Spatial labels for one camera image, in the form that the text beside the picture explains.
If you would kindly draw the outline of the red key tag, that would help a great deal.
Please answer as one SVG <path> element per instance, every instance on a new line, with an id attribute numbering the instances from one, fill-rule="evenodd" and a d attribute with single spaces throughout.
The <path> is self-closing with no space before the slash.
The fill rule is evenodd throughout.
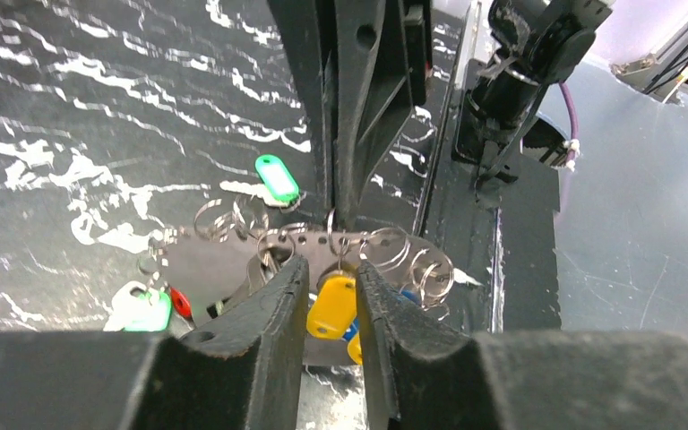
<path id="1" fill-rule="evenodd" d="M 191 320 L 193 317 L 192 307 L 186 295 L 176 288 L 170 287 L 169 296 L 173 309 L 186 320 Z"/>

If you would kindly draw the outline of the yellow key tag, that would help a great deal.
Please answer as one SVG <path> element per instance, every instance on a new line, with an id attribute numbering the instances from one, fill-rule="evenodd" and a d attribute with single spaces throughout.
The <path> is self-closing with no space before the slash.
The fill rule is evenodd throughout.
<path id="1" fill-rule="evenodd" d="M 353 275 L 334 271 L 322 279 L 309 309 L 306 329 L 317 339 L 338 340 L 357 317 L 356 281 Z"/>
<path id="2" fill-rule="evenodd" d="M 348 341 L 347 352 L 354 363 L 356 363 L 359 366 L 363 364 L 363 354 L 360 343 L 360 335 L 358 333 L 355 334 Z"/>

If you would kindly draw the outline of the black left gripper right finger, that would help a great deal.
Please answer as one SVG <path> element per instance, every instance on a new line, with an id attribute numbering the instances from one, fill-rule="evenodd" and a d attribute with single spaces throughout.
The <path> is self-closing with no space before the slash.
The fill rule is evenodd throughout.
<path id="1" fill-rule="evenodd" d="M 688 341 L 675 335 L 466 335 L 370 263 L 357 311 L 372 429 L 688 429 Z"/>

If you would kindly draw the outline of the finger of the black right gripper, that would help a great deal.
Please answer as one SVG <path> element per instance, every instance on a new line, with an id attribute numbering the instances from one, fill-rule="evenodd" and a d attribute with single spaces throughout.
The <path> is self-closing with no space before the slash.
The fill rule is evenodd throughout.
<path id="1" fill-rule="evenodd" d="M 316 192 L 328 222 L 335 219 L 337 28 L 332 1 L 270 1 L 297 96 L 311 133 Z"/>
<path id="2" fill-rule="evenodd" d="M 333 206 L 356 224 L 362 195 L 414 107 L 433 67 L 430 1 L 336 1 Z"/>

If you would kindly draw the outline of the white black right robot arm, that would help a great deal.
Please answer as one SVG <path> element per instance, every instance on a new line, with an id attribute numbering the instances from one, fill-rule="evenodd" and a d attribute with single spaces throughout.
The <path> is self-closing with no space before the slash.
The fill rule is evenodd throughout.
<path id="1" fill-rule="evenodd" d="M 271 1 L 313 137 L 327 206 L 353 228 L 362 193 L 412 110 L 427 99 L 433 68 L 429 1 Z M 548 88 L 564 82 L 610 15 L 607 1 L 495 1 L 498 48 L 466 92 L 470 134 L 456 159 L 478 182 L 511 183 L 506 162 Z"/>

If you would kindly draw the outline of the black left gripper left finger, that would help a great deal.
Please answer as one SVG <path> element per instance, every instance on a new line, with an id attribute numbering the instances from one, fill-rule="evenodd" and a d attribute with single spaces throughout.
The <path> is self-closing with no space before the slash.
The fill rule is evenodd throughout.
<path id="1" fill-rule="evenodd" d="M 0 331 L 0 429 L 292 429 L 310 269 L 176 338 Z"/>

